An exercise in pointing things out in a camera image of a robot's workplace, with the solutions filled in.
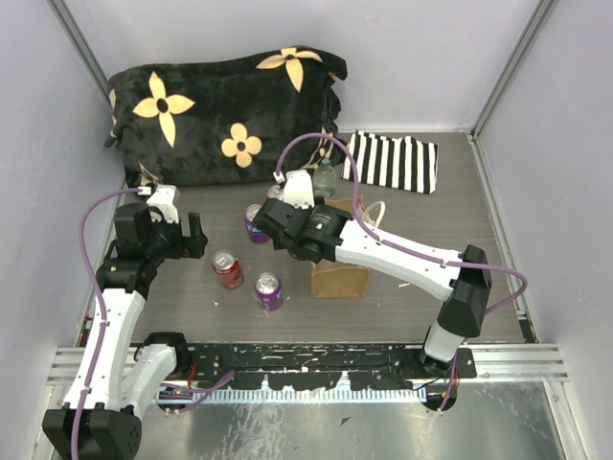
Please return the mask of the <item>clear glass bottle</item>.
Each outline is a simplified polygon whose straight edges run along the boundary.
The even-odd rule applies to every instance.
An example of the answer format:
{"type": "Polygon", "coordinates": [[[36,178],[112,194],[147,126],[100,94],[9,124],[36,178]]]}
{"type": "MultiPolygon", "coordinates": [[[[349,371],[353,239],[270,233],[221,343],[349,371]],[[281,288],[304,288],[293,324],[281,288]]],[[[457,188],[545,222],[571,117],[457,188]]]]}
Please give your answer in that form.
{"type": "Polygon", "coordinates": [[[337,185],[337,172],[329,158],[323,158],[312,176],[313,194],[333,198],[337,185]]]}

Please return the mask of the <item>brown canvas tote bag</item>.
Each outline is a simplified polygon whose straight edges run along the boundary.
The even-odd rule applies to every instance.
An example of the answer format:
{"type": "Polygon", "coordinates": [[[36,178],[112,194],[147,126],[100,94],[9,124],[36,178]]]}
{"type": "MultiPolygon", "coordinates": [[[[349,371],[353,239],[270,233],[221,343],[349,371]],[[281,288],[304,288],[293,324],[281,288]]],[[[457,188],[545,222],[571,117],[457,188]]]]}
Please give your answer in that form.
{"type": "MultiPolygon", "coordinates": [[[[385,202],[379,200],[365,206],[361,195],[357,204],[363,220],[378,227],[385,215],[385,202]]],[[[369,277],[370,271],[365,266],[322,260],[319,264],[311,265],[310,296],[319,299],[364,297],[369,277]]]]}

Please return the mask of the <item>red Coca-Cola can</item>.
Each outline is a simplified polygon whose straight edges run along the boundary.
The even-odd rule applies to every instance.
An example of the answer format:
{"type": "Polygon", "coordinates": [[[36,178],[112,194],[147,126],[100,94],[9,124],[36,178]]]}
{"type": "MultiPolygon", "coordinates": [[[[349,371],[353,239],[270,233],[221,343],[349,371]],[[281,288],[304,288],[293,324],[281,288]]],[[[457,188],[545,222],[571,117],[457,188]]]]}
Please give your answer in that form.
{"type": "Polygon", "coordinates": [[[284,201],[284,188],[281,185],[271,186],[266,193],[267,199],[278,199],[284,201]]]}

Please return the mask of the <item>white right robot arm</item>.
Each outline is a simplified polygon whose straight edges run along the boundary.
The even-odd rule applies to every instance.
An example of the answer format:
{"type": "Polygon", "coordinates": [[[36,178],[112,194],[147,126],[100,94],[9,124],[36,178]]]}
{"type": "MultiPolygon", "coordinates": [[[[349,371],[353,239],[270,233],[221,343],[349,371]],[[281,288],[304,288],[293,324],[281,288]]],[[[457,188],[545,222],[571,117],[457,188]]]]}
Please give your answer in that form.
{"type": "Polygon", "coordinates": [[[361,265],[398,278],[443,302],[420,350],[430,377],[446,377],[462,342],[480,335],[492,286],[485,251],[462,252],[409,241],[366,224],[351,213],[319,203],[296,208],[268,198],[254,224],[275,249],[296,260],[361,265]]]}

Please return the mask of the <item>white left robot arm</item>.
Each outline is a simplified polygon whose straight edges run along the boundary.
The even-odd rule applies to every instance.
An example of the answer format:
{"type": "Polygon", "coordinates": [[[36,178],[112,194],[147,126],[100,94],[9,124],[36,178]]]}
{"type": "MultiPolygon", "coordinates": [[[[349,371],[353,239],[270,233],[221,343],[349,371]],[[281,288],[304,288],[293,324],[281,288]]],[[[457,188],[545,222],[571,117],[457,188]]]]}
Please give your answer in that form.
{"type": "Polygon", "coordinates": [[[61,407],[47,410],[42,422],[63,459],[134,458],[143,410],[166,378],[183,379],[192,368],[185,336],[173,332],[151,333],[135,367],[125,364],[161,263],[204,255],[199,214],[188,215],[188,235],[172,204],[124,204],[113,223],[115,238],[95,273],[96,307],[79,369],[61,407]]]}

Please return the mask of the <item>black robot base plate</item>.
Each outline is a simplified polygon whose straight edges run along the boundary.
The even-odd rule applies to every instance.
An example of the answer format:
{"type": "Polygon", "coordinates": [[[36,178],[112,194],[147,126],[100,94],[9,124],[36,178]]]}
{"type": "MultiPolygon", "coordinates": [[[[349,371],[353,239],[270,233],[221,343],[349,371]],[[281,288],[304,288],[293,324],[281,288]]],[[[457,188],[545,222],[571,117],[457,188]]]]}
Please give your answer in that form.
{"type": "Polygon", "coordinates": [[[191,343],[179,382],[191,376],[193,386],[206,388],[230,371],[237,390],[330,390],[349,380],[352,391],[413,389],[420,380],[441,373],[420,360],[420,346],[401,343],[191,343]]]}

